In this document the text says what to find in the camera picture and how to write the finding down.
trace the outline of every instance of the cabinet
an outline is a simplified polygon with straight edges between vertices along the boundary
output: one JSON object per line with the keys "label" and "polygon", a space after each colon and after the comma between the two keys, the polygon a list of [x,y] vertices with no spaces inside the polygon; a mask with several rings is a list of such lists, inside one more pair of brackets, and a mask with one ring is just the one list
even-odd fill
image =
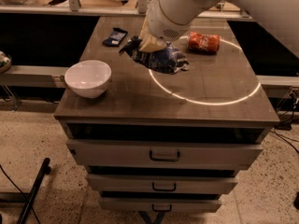
{"label": "cabinet", "polygon": [[[118,22],[129,35],[143,22],[138,17],[101,19],[98,26],[109,30]],[[206,34],[232,37],[225,24],[198,20],[192,29],[210,27]],[[161,75],[126,56],[115,58],[118,49],[105,51],[99,48],[93,56],[111,66],[107,92],[89,100],[66,89],[55,112],[70,153],[99,192],[101,207],[216,212],[220,196],[237,185],[235,176],[257,159],[263,139],[278,123],[244,54],[225,43],[214,57],[186,51],[192,70]],[[203,102],[167,94],[151,76],[180,95],[197,93]]]}

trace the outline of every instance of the terrazzo floor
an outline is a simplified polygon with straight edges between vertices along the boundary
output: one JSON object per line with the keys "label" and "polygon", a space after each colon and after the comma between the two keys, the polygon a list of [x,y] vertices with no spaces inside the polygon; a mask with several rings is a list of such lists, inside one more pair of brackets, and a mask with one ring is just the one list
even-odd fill
{"label": "terrazzo floor", "polygon": [[[104,211],[96,191],[85,180],[86,171],[69,154],[66,136],[53,113],[56,104],[23,102],[17,112],[0,99],[0,164],[23,190],[32,187],[42,161],[50,158],[51,172],[44,177],[34,209],[42,224],[142,224],[137,212]],[[278,131],[299,139],[298,124],[291,131]],[[298,142],[291,141],[298,149]],[[297,224],[299,210],[293,206],[299,191],[298,153],[270,133],[263,140],[263,153],[238,184],[222,196],[216,214],[168,213],[163,224]],[[0,191],[16,191],[0,173]],[[4,224],[16,223],[22,205],[0,203]],[[37,223],[31,213],[26,223]]]}

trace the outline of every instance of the bowl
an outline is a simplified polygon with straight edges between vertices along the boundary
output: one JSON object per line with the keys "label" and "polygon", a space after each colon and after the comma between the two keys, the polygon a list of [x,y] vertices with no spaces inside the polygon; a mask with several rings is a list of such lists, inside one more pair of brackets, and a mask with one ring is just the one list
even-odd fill
{"label": "bowl", "polygon": [[110,66],[97,60],[76,63],[64,75],[66,85],[85,98],[96,98],[104,93],[110,78]]}

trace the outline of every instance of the red soda can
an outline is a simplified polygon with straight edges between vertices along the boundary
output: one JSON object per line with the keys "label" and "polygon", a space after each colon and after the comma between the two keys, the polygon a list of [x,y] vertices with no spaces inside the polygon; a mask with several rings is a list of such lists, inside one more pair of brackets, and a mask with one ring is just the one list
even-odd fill
{"label": "red soda can", "polygon": [[219,50],[221,37],[219,35],[202,35],[189,33],[188,49],[203,53],[216,53]]}

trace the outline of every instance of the black stand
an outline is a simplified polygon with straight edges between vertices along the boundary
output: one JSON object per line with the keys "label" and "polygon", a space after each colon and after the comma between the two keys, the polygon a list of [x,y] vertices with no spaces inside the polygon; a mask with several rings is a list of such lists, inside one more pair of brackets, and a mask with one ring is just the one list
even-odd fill
{"label": "black stand", "polygon": [[150,219],[149,215],[147,214],[147,212],[138,212],[138,213],[142,217],[142,219],[144,220],[144,222],[146,224],[161,224],[163,221],[164,215],[165,215],[165,212],[158,212],[155,220],[153,222],[151,222],[151,219]]}
{"label": "black stand", "polygon": [[39,187],[41,185],[41,182],[44,178],[44,175],[48,175],[50,173],[50,167],[49,167],[50,159],[46,158],[37,174],[36,181],[34,185],[31,188],[30,193],[13,193],[13,192],[2,192],[0,193],[0,203],[25,203],[23,209],[21,210],[21,214],[19,217],[19,220],[17,224],[24,224],[29,212],[32,208],[32,205],[35,201],[37,192],[39,190]]}

